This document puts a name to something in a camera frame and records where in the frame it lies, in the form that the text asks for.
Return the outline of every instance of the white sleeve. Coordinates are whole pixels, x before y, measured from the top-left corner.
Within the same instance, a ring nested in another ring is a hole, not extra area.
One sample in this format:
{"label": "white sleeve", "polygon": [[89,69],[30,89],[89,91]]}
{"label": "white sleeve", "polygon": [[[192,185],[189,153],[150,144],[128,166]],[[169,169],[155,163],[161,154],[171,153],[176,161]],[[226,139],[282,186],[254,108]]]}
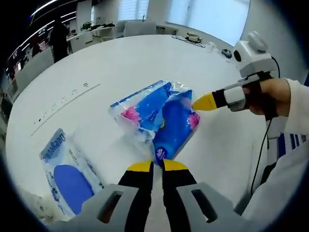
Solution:
{"label": "white sleeve", "polygon": [[286,80],[291,90],[291,106],[284,132],[309,135],[309,87]]}

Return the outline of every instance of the round table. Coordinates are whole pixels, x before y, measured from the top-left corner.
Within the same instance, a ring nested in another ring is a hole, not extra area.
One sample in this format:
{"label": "round table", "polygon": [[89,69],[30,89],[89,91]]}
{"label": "round table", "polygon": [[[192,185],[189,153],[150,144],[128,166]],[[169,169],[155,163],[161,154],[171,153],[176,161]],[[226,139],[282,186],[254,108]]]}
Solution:
{"label": "round table", "polygon": [[[133,36],[80,50],[54,64],[20,94],[7,129],[6,155],[16,185],[50,194],[39,154],[58,128],[71,134],[105,184],[118,183],[131,164],[145,160],[108,114],[111,103],[160,79],[193,90],[193,100],[241,78],[233,61],[168,35]],[[35,122],[84,83],[97,87],[71,101],[35,133]],[[265,118],[227,107],[199,112],[200,124],[176,157],[197,182],[206,182],[234,206],[250,191]],[[266,166],[266,144],[255,186]]]}

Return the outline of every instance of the hand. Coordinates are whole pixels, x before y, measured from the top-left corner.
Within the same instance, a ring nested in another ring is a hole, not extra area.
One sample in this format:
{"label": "hand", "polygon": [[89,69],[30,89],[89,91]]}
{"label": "hand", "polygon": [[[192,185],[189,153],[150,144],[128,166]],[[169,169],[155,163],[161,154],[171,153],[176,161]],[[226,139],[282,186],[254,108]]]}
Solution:
{"label": "hand", "polygon": [[[289,116],[291,104],[290,86],[285,79],[270,79],[260,82],[262,93],[269,94],[276,102],[276,110],[279,116]],[[244,88],[244,93],[250,93],[249,89]],[[250,110],[256,115],[264,115],[261,107],[250,105]]]}

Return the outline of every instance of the white shirt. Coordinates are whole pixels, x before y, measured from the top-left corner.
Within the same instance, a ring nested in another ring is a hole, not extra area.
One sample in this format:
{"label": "white shirt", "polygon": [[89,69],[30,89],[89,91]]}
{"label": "white shirt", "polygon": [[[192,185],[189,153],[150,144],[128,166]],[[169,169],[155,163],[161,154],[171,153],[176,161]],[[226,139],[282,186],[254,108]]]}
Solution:
{"label": "white shirt", "polygon": [[[284,132],[309,135],[309,88],[298,81],[287,81],[291,106]],[[308,163],[308,142],[278,159],[266,183],[256,189],[242,217],[263,226],[273,222],[296,191]]]}

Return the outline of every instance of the blue tissue pack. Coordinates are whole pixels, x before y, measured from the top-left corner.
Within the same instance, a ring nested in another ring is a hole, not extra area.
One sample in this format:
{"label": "blue tissue pack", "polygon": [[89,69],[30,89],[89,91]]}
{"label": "blue tissue pack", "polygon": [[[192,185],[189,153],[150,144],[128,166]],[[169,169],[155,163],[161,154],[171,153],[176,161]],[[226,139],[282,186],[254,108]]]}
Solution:
{"label": "blue tissue pack", "polygon": [[158,81],[115,102],[109,113],[143,153],[158,165],[173,159],[199,123],[191,108],[192,90]]}
{"label": "blue tissue pack", "polygon": [[53,135],[40,159],[53,198],[68,218],[78,215],[82,204],[103,188],[89,161],[62,129]]}

